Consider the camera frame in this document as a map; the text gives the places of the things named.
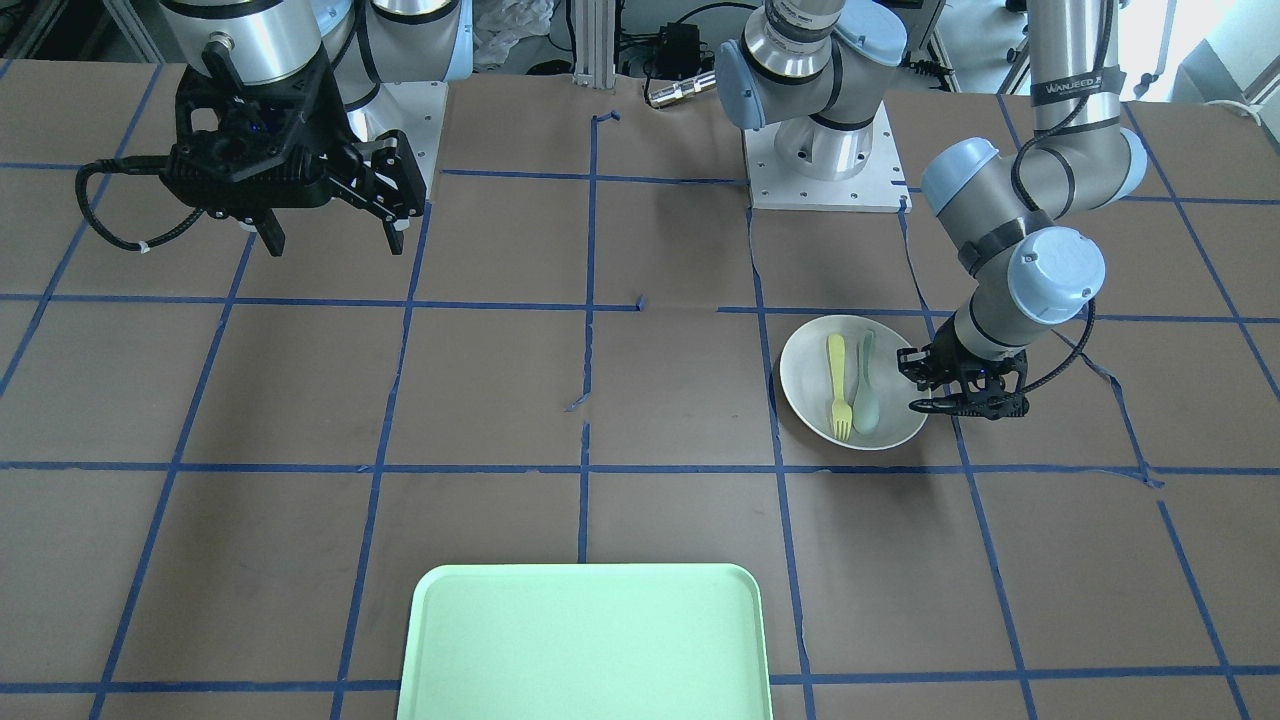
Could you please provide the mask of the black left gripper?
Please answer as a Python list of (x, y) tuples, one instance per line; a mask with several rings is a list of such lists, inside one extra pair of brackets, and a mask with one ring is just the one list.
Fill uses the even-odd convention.
[(942, 398), (913, 400), (909, 407), (915, 413), (998, 420), (1029, 411), (1024, 351), (989, 360), (970, 354), (957, 341), (940, 340), (924, 348), (897, 350), (896, 363), (899, 373), (920, 391), (957, 386), (956, 392)]

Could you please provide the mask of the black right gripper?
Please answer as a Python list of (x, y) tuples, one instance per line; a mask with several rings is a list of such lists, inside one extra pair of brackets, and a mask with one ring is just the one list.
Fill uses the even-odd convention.
[(255, 213), (255, 232), (280, 258), (285, 232), (276, 208), (317, 208), (333, 181), (348, 182), (356, 208), (381, 222), (393, 255), (428, 202), (428, 187), (406, 132), (358, 142), (349, 128), (324, 47), (294, 74), (246, 85), (228, 47), (205, 47), (205, 74), (189, 68), (175, 92), (177, 138), (161, 182), (205, 211)]

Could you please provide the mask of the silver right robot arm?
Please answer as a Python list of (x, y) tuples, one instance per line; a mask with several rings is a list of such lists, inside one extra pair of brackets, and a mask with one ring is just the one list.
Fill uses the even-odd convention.
[(424, 214), (451, 82), (474, 68), (470, 1), (164, 1), (188, 63), (161, 181), (280, 256), (280, 209), (334, 199), (389, 250)]

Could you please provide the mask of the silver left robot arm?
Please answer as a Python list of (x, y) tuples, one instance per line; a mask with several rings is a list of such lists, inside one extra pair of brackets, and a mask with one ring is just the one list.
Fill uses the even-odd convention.
[[(1119, 120), (1116, 1), (1027, 5), (1036, 131), (1016, 154), (965, 138), (922, 173), (922, 191), (975, 290), (923, 348), (901, 348), (899, 372), (922, 389), (924, 414), (1024, 416), (1027, 348), (1080, 310), (1094, 311), (1105, 282), (1097, 245), (1061, 219), (1126, 197), (1148, 155)], [(745, 131), (777, 128), (791, 168), (819, 181), (859, 172), (823, 149), (868, 140), (908, 32), (874, 1), (765, 1), (737, 38), (716, 50), (721, 106)]]

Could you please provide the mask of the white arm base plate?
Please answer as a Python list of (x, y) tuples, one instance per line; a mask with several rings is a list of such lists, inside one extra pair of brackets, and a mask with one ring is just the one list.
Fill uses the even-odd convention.
[(347, 111), (352, 131), (362, 141), (389, 129), (404, 132), (425, 183), (426, 200), (433, 199), (449, 90), (443, 81), (380, 85), (369, 101)]
[(751, 206), (776, 211), (913, 209), (884, 104), (869, 126), (838, 131), (809, 117), (745, 129)]

